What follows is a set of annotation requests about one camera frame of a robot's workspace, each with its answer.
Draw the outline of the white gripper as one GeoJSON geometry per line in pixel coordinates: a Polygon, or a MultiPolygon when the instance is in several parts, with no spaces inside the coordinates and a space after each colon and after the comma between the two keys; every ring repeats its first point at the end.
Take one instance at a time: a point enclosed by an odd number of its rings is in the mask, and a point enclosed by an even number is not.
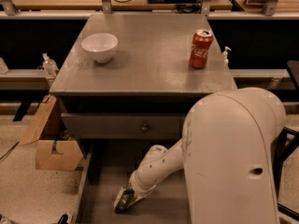
{"type": "Polygon", "coordinates": [[[146,198],[156,188],[155,178],[152,172],[135,170],[129,178],[129,187],[137,196],[146,198]]]}

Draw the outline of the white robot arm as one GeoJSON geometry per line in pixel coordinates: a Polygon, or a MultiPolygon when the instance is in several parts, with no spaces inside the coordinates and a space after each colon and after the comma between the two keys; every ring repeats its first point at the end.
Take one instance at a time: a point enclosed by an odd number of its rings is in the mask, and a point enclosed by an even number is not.
{"type": "Polygon", "coordinates": [[[192,224],[279,224],[271,145],[285,117],[264,89],[210,94],[189,111],[181,140],[149,150],[130,186],[146,197],[182,169],[192,224]]]}

